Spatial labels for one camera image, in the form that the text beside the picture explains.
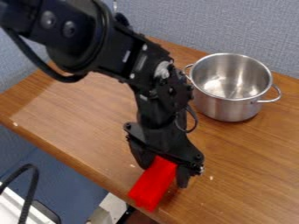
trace wooden tabletop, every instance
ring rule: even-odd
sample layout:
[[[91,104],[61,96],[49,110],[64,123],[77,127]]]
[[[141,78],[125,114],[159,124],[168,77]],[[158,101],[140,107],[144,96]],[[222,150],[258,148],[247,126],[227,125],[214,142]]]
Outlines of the wooden tabletop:
[[[155,41],[178,67],[204,56]],[[298,223],[299,81],[275,74],[275,84],[284,96],[252,120],[218,122],[199,114],[190,138],[206,155],[206,173],[186,190],[172,185],[150,214],[162,223]],[[135,119],[128,87],[97,73],[61,84],[37,71],[0,96],[1,124],[129,203],[127,192],[143,170],[123,123]]]

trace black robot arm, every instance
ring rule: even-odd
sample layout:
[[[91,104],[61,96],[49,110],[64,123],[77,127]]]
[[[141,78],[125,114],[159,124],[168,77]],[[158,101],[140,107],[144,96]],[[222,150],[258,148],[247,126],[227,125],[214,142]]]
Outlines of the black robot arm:
[[[147,169],[159,155],[178,164],[178,186],[203,172],[204,156],[188,140],[187,111],[192,86],[174,67],[170,53],[112,15],[99,0],[0,0],[0,25],[32,62],[59,81],[100,72],[135,93],[137,123],[124,125],[136,162]],[[59,75],[39,60],[23,36],[47,47]]]

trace metal pot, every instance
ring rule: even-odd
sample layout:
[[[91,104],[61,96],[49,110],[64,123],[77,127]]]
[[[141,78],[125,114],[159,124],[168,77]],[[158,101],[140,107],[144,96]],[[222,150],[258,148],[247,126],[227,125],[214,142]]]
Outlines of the metal pot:
[[[240,122],[254,117],[263,103],[276,102],[282,91],[272,84],[272,74],[263,63],[248,56],[216,53],[202,58],[187,75],[195,86],[195,105],[208,117],[223,122]],[[262,100],[274,87],[279,96]]]

